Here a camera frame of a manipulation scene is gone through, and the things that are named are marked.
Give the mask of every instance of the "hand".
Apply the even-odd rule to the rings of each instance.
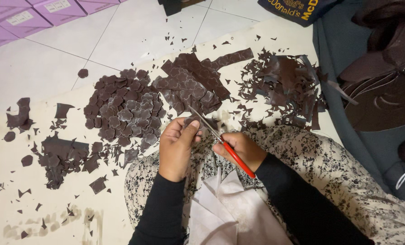
[[[267,152],[260,148],[248,135],[241,132],[223,133],[221,137],[228,142],[234,151],[239,155],[249,169],[255,172],[263,160],[266,158]],[[239,167],[233,157],[227,152],[225,147],[217,143],[213,146],[213,151],[234,163]]]
[[[192,144],[201,141],[200,122],[195,120],[185,129],[183,126],[184,117],[176,118],[160,136],[158,173],[173,182],[186,177]]]

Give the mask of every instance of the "black bag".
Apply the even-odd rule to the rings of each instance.
[[[307,27],[343,0],[258,0],[263,8]]]

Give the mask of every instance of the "red scissor handle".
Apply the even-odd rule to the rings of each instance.
[[[222,144],[224,145],[225,149],[228,151],[228,153],[236,160],[236,162],[239,164],[239,166],[247,173],[251,178],[255,178],[256,175],[254,174],[253,171],[251,171],[248,166],[242,161],[242,159],[238,156],[238,154],[232,149],[232,147],[224,141]]]

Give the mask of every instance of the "person's left hand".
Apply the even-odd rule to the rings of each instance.
[[[187,128],[184,117],[174,119],[160,136],[158,173],[165,179],[179,182],[186,177],[192,144],[201,141],[200,122],[193,121]]]

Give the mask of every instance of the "floral skirt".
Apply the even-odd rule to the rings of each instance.
[[[246,134],[316,187],[375,244],[405,245],[405,202],[386,194],[345,148],[330,138],[287,125],[251,129]],[[187,225],[190,198],[206,178],[217,174],[220,166],[222,180],[231,171],[237,171],[244,188],[258,192],[287,235],[295,241],[261,181],[249,178],[234,164],[216,155],[212,150],[216,143],[212,136],[202,138],[194,146],[184,189],[183,227],[187,235],[191,232]],[[144,210],[158,171],[158,159],[158,151],[137,159],[127,172],[124,193],[133,228]]]

